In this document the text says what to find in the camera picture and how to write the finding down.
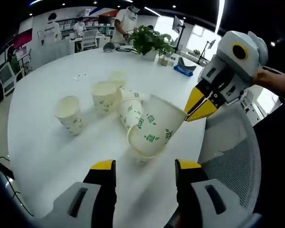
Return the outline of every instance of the white shirt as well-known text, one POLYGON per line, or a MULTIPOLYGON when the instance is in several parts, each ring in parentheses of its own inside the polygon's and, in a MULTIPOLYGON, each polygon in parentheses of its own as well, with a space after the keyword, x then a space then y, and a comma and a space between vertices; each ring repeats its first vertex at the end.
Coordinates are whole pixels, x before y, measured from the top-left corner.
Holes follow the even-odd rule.
POLYGON ((44 44, 52 44, 55 43, 58 35, 60 34, 59 24, 54 20, 48 21, 43 29, 43 40, 44 44))
POLYGON ((74 25, 74 31, 77 35, 82 35, 82 32, 86 29, 86 25, 84 22, 82 21, 78 21, 75 25, 74 25))
MULTIPOLYGON (((137 24, 137 14, 133 13, 129 9, 120 10, 117 16, 115 17, 115 20, 116 19, 120 21, 120 25, 126 33, 132 32, 132 30, 136 27, 137 24)), ((124 37, 119 31, 117 31, 116 28, 113 32, 112 42, 123 44, 126 43, 124 37)))

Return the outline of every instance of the green pattern on cup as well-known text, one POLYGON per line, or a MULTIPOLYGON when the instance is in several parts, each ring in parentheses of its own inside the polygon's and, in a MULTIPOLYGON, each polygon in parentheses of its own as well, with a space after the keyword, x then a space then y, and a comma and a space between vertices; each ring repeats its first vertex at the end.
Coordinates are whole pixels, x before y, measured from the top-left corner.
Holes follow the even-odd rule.
POLYGON ((173 131, 166 133, 166 139, 169 140, 172 137, 172 133, 173 131))
POLYGON ((147 117, 148 117, 148 121, 149 123, 152 123, 152 121, 154 121, 154 116, 153 115, 149 115, 147 114, 147 117))
POLYGON ((155 136, 154 135, 151 135, 151 134, 149 134, 148 136, 144 136, 145 138, 146 138, 146 140, 147 141, 149 141, 149 142, 153 142, 154 141, 154 139, 155 139, 155 136))
POLYGON ((138 121, 138 124, 137 124, 137 126, 138 126, 139 129, 142 128, 142 124, 143 124, 143 119, 140 118, 139 121, 138 121))

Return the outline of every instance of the paper cup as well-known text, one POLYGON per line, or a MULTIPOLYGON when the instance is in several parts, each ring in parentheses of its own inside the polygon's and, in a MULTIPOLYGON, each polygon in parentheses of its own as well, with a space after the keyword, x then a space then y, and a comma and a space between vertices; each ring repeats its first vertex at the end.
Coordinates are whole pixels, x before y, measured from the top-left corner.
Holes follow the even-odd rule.
POLYGON ((121 92, 112 82, 99 82, 92 87, 92 96, 96 111, 99 114, 108 114, 121 101, 121 92))
POLYGON ((131 148, 133 149, 133 158, 139 162, 139 163, 145 163, 147 161, 149 161, 150 159, 156 158, 157 156, 159 156, 163 150, 164 150, 164 146, 158 150, 155 154, 153 154, 152 156, 148 156, 146 154, 144 154, 142 151, 138 150, 135 145, 133 145, 132 143, 132 136, 133 134, 135 134, 137 131, 137 126, 133 126, 129 129, 128 131, 128 135, 127 135, 127 139, 128 139, 128 143, 131 146, 131 148))
POLYGON ((77 97, 66 96, 60 99, 55 108, 55 116, 73 135, 81 132, 82 120, 77 97))
POLYGON ((111 73, 110 81, 115 84, 117 88, 125 88, 127 72, 125 70, 115 70, 111 73))
POLYGON ((147 101, 149 99, 148 96, 143 94, 143 93, 132 92, 132 91, 126 90, 126 89, 121 89, 120 91, 122 94, 123 101, 134 98, 136 100, 140 100, 141 103, 144 103, 145 101, 147 101))
POLYGON ((119 117, 128 131, 132 126, 137 125, 142 116, 143 108, 139 100, 129 99, 123 101, 118 109, 119 117))
POLYGON ((168 143, 186 116, 178 107, 152 95, 137 126, 133 127, 132 146, 145 156, 154 156, 168 143))

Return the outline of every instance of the desk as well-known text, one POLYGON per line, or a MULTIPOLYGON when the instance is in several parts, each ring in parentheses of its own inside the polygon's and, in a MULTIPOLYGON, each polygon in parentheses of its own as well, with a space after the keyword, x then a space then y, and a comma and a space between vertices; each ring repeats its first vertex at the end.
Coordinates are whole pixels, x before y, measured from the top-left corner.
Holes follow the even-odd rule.
MULTIPOLYGON (((96 36, 98 48, 103 48, 106 43, 110 42, 110 39, 111 38, 107 36, 96 36)), ((81 42, 81 41, 82 41, 82 38, 75 38, 73 40, 70 40, 72 46, 74 46, 73 50, 75 50, 75 43, 81 42)))
POLYGON ((156 60, 98 48, 50 62, 19 81, 9 111, 9 158, 21 195, 35 217, 49 213, 56 197, 83 181, 93 164, 107 159, 116 160, 115 228, 163 227, 175 212, 174 160, 198 160, 206 119, 184 122, 161 156, 137 165, 130 159, 117 113, 94 112, 91 84, 109 79, 113 70, 127 72, 128 89, 155 94, 183 109, 202 68, 197 66, 194 76, 186 77, 156 60), (77 137, 54 116, 56 102, 66 95, 80 100, 84 124, 77 137))

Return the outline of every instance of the cup rim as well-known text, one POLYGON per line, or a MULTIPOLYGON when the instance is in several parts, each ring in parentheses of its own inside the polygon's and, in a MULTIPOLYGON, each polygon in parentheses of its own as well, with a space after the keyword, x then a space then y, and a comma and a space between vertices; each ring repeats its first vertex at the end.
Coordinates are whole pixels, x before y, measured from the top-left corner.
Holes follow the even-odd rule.
POLYGON ((119 107, 120 107, 123 103, 125 103, 126 101, 131 101, 131 100, 138 101, 138 102, 141 104, 141 100, 138 100, 137 98, 128 98, 128 99, 126 99, 126 100, 122 100, 122 101, 119 103, 117 109, 119 109, 119 107))
POLYGON ((137 125, 134 125, 132 127, 130 127, 130 129, 128 130, 128 133, 127 133, 127 140, 128 140, 128 143, 129 145, 132 147, 132 149, 137 152, 140 156, 142 156, 143 158, 145 159, 151 159, 151 158, 156 158, 157 156, 161 155, 161 153, 163 152, 163 150, 165 149, 166 145, 164 145, 163 147, 161 147, 156 153, 154 156, 146 156, 142 151, 138 150, 135 146, 133 146, 130 142, 130 134, 133 130, 134 127, 136 127, 137 125))
POLYGON ((151 97, 153 97, 153 96, 156 97, 157 99, 161 100, 162 102, 164 102, 164 103, 166 103, 166 104, 172 106, 172 107, 173 107, 174 109, 176 109, 178 112, 181 112, 182 114, 185 114, 185 118, 188 116, 188 114, 187 114, 185 111, 181 110, 179 107, 175 106, 175 105, 172 104, 171 102, 169 102, 169 101, 167 101, 167 100, 164 100, 164 99, 160 98, 159 96, 156 96, 156 95, 154 95, 154 94, 151 94, 151 97))
POLYGON ((57 101, 56 106, 55 106, 55 114, 54 114, 54 115, 55 115, 55 117, 57 117, 57 118, 59 118, 59 119, 64 119, 64 118, 68 118, 68 117, 74 115, 74 114, 75 114, 76 112, 78 112, 79 110, 80 110, 80 104, 79 104, 79 99, 78 99, 78 97, 73 96, 73 95, 68 95, 68 96, 65 96, 65 97, 63 97, 63 98, 61 98, 61 99, 59 99, 59 100, 57 101), (59 106, 61 105, 61 101, 65 100, 65 99, 67 99, 67 98, 72 98, 72 99, 74 99, 74 100, 76 101, 76 109, 74 110, 74 112, 73 112, 71 115, 68 115, 68 116, 59 116, 59 115, 57 114, 57 111, 58 111, 59 106))
POLYGON ((100 81, 100 82, 97 82, 97 83, 91 85, 91 90, 92 90, 92 95, 93 95, 93 96, 111 96, 111 95, 114 95, 115 93, 117 93, 117 92, 118 92, 118 89, 119 89, 119 88, 117 88, 117 87, 114 85, 114 83, 111 82, 111 81, 100 81), (98 85, 98 84, 101 84, 101 83, 107 83, 107 84, 113 85, 113 87, 115 88, 115 91, 114 91, 112 94, 106 94, 106 95, 97 95, 97 94, 95 94, 95 86, 98 85))

